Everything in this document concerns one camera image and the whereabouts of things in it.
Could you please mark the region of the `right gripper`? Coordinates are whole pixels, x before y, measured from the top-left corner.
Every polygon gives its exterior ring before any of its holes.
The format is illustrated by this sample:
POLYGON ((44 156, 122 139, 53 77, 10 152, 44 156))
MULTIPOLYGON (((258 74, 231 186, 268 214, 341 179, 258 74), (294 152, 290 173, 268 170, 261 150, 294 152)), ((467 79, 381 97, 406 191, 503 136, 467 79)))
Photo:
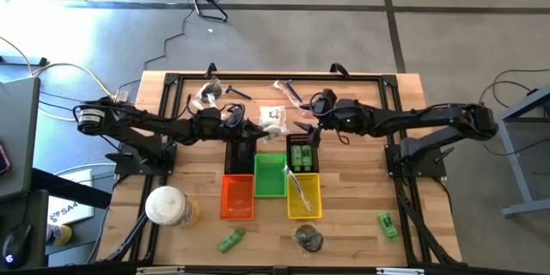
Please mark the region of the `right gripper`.
POLYGON ((328 99, 319 99, 315 102, 304 103, 299 106, 302 110, 311 111, 318 119, 317 126, 295 122, 295 125, 308 133, 308 144, 318 147, 321 142, 321 131, 335 131, 342 144, 349 144, 348 137, 341 132, 364 135, 366 133, 366 110, 357 101, 342 99, 331 103, 328 99))

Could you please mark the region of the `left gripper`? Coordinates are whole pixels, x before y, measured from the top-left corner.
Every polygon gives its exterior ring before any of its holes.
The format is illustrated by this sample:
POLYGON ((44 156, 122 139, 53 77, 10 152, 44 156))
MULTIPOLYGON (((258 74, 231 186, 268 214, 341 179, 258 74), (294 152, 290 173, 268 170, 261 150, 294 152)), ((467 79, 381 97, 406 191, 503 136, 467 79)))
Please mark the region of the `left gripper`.
POLYGON ((245 107, 230 107, 229 116, 222 119, 222 110, 209 107, 197 111, 190 119, 193 133, 200 140, 222 140, 237 146, 239 159, 248 159, 254 153, 250 139, 268 137, 266 128, 244 120, 245 107))

